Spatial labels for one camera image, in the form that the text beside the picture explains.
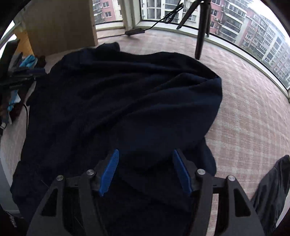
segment window sill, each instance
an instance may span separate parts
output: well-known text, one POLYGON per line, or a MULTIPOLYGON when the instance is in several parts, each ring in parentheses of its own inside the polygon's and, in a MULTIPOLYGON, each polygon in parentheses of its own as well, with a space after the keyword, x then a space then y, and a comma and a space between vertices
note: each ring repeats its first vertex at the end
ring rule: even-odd
MULTIPOLYGON (((147 29, 151 27, 156 21, 140 21, 137 25, 136 28, 143 28, 147 29)), ((165 31, 170 31, 170 32, 175 32, 175 33, 180 33, 180 34, 185 34, 188 36, 192 37, 197 37, 198 35, 198 30, 191 28, 191 27, 182 27, 181 29, 177 30, 178 24, 165 24, 163 22, 159 22, 156 26, 153 27, 153 29, 156 30, 165 30, 165 31)), ((213 34, 210 34, 209 37, 204 38, 205 41, 210 42, 212 44, 218 45, 234 54, 237 56, 241 57, 245 61, 249 62, 252 64, 254 67, 256 67, 259 71, 261 71, 263 74, 265 74, 272 82, 284 93, 284 95, 289 98, 288 91, 285 89, 285 87, 282 85, 282 83, 272 74, 271 71, 269 71, 263 64, 261 64, 259 61, 257 61, 254 57, 252 57, 250 54, 245 52, 244 50, 238 48, 238 46, 231 44, 224 39, 217 37, 213 34)))

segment tripod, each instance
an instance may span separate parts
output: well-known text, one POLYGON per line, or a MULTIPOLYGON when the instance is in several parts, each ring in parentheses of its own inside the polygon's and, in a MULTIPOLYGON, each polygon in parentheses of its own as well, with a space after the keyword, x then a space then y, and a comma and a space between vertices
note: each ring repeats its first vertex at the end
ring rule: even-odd
POLYGON ((196 0, 192 3, 190 8, 188 9, 185 16, 182 18, 181 22, 177 26, 176 29, 180 29, 184 23, 187 21, 188 17, 193 13, 193 11, 200 5, 200 22, 199 22, 199 28, 198 28, 198 35, 197 35, 197 42, 196 42, 196 48, 195 48, 195 58, 197 60, 200 59, 201 50, 203 46, 204 41, 204 34, 207 34, 207 37, 209 37, 209 25, 210 25, 210 12, 211 12, 211 0, 196 0))

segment sky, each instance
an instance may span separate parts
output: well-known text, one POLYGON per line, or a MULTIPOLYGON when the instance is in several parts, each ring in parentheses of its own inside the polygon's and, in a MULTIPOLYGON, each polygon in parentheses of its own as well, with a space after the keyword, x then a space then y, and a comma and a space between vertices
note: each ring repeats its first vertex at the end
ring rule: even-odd
POLYGON ((275 14, 264 3, 262 3, 260 0, 253 0, 253 2, 249 4, 249 7, 272 21, 275 26, 284 34, 286 42, 290 45, 290 37, 288 36, 286 30, 275 16, 275 14))

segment crumpled fabric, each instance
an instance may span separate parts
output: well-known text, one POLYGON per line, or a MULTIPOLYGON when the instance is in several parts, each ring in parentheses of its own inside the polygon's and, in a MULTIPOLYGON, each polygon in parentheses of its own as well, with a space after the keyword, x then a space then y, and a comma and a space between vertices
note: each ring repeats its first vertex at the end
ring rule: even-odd
POLYGON ((263 177, 251 199, 265 235, 271 235, 283 211, 290 188, 290 158, 285 155, 263 177))
MULTIPOLYGON (((118 149, 109 191, 94 198, 108 234, 182 235, 192 202, 172 153, 180 148, 215 175, 204 136, 221 100, 220 77, 179 53, 133 55, 120 52, 118 43, 70 53, 38 79, 27 102, 29 128, 13 175, 13 200, 30 222, 58 175, 79 176, 118 149)), ((70 194, 64 202, 74 200, 70 194)), ((77 227, 81 216, 72 205, 65 207, 73 221, 67 225, 77 227)))

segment blue cloth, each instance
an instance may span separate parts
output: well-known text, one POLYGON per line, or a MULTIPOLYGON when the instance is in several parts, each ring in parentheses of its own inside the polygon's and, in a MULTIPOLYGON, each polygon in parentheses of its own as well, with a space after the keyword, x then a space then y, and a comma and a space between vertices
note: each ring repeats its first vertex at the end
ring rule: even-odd
POLYGON ((19 67, 33 68, 36 62, 37 62, 37 58, 35 58, 33 55, 29 55, 23 60, 23 62, 21 62, 19 67))

